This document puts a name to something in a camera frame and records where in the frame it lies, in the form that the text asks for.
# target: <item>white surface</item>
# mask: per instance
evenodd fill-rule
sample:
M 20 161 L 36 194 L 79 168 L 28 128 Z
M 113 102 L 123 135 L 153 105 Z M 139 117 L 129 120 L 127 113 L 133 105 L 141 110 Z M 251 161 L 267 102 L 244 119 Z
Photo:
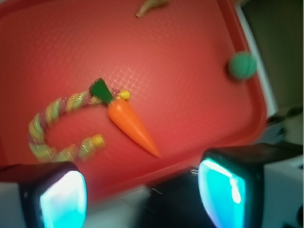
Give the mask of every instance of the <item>white surface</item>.
M 263 228 L 300 227 L 297 213 L 303 206 L 303 155 L 264 167 Z
M 19 186 L 16 183 L 0 182 L 0 227 L 26 227 L 20 201 Z
M 143 201 L 150 196 L 145 186 L 117 195 L 88 209 L 85 228 L 133 228 L 142 211 Z

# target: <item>toy carrot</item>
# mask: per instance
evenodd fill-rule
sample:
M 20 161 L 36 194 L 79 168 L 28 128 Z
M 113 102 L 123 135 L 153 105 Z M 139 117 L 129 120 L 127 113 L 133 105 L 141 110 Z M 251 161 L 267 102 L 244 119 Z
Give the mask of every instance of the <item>toy carrot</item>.
M 126 135 L 154 156 L 160 156 L 151 136 L 128 102 L 114 99 L 103 79 L 100 78 L 91 85 L 90 93 L 107 103 L 110 119 Z

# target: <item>green ball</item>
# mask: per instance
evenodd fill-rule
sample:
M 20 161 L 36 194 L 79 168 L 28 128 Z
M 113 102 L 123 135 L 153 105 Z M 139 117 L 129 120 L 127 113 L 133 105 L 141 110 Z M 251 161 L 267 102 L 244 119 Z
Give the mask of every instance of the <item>green ball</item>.
M 229 73 L 236 79 L 248 79 L 257 70 L 257 61 L 249 52 L 238 52 L 229 61 Z

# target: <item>carrot leaf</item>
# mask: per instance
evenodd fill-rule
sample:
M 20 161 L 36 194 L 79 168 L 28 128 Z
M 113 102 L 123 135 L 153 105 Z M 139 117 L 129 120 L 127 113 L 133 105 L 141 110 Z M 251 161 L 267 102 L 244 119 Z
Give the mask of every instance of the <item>carrot leaf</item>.
M 90 93 L 102 99 L 107 104 L 110 104 L 114 99 L 110 90 L 106 86 L 105 81 L 102 78 L 93 82 L 90 87 Z

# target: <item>rope toy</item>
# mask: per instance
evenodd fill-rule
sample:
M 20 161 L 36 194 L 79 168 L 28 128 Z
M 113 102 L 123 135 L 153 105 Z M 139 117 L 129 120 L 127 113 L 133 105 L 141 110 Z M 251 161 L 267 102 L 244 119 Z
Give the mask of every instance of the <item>rope toy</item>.
M 128 100 L 128 91 L 113 91 L 116 99 Z M 37 113 L 28 125 L 29 147 L 40 162 L 66 162 L 77 158 L 82 160 L 91 157 L 97 148 L 105 146 L 105 140 L 101 134 L 85 138 L 80 146 L 70 145 L 58 151 L 50 147 L 45 140 L 45 131 L 56 123 L 60 116 L 71 113 L 80 108 L 92 105 L 100 105 L 103 101 L 89 92 L 73 94 L 52 102 L 43 112 Z

